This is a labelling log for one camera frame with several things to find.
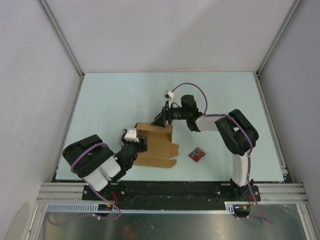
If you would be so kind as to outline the small red packet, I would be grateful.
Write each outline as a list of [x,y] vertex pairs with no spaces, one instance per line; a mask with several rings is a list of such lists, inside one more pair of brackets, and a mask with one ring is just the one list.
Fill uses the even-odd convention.
[[198,163],[204,156],[206,155],[206,153],[200,149],[199,147],[196,147],[194,150],[192,150],[188,156],[195,162]]

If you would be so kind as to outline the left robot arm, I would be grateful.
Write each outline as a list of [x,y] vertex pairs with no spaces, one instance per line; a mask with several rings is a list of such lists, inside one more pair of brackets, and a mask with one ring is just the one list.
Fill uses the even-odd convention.
[[121,141],[120,151],[114,153],[94,134],[70,144],[62,152],[71,172],[88,183],[100,200],[110,196],[109,181],[121,179],[132,168],[138,155],[148,150],[145,136],[129,140],[123,135]]

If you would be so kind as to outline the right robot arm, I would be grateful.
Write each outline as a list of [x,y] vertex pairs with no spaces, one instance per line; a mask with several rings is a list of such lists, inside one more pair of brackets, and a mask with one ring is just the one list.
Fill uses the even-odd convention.
[[167,100],[151,124],[165,128],[174,120],[184,120],[192,132],[219,132],[226,148],[232,153],[230,194],[235,200],[242,201],[253,185],[250,158],[259,139],[257,130],[239,109],[227,114],[204,114],[199,111],[193,95],[183,95],[180,101],[180,106],[173,107]]

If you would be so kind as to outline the brown cardboard paper box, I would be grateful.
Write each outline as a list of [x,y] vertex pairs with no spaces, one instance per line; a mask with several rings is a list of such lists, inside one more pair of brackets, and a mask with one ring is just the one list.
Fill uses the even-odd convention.
[[177,163],[179,145],[172,142],[173,126],[154,126],[146,122],[136,124],[138,136],[146,137],[147,151],[139,153],[135,166],[170,169]]

